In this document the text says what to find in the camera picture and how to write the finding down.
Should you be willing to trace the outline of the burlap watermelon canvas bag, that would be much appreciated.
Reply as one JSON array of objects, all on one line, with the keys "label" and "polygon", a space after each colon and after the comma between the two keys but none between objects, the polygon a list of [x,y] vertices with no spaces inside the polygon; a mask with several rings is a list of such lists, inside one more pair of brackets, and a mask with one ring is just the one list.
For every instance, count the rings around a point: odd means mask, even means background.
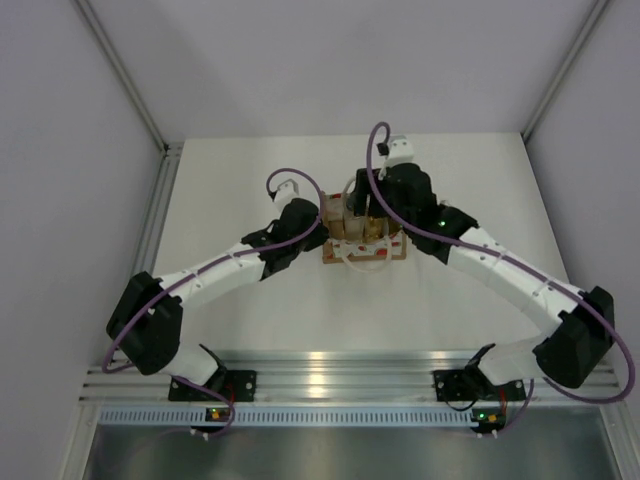
[{"label": "burlap watermelon canvas bag", "polygon": [[407,236],[392,220],[367,216],[368,200],[364,216],[356,216],[348,209],[347,200],[355,182],[353,176],[341,193],[325,195],[323,224],[329,238],[322,247],[322,262],[344,264],[363,274],[379,273],[392,261],[406,258]]}]

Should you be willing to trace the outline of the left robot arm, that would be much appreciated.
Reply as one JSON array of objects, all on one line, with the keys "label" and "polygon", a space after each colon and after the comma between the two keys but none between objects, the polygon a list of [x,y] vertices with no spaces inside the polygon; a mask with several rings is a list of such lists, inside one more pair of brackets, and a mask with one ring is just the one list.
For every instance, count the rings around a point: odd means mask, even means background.
[{"label": "left robot arm", "polygon": [[327,239],[319,208],[295,198],[267,227],[245,235],[211,260],[163,277],[147,271],[134,275],[106,332],[129,360],[128,366],[141,375],[180,377],[202,398],[215,399],[225,390],[226,367],[208,347],[182,339],[185,309],[263,281]]}]

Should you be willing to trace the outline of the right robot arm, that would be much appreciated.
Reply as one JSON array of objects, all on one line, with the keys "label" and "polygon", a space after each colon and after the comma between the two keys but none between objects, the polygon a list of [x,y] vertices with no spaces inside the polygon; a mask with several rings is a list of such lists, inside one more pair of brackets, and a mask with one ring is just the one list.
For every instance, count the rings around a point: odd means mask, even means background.
[{"label": "right robot arm", "polygon": [[439,202],[429,175],[416,164],[358,170],[347,205],[356,214],[395,221],[418,251],[479,281],[537,327],[530,339],[490,343],[472,357],[465,384],[475,396],[536,377],[561,390],[577,389],[613,346],[609,292],[584,291],[520,259],[473,217]]}]

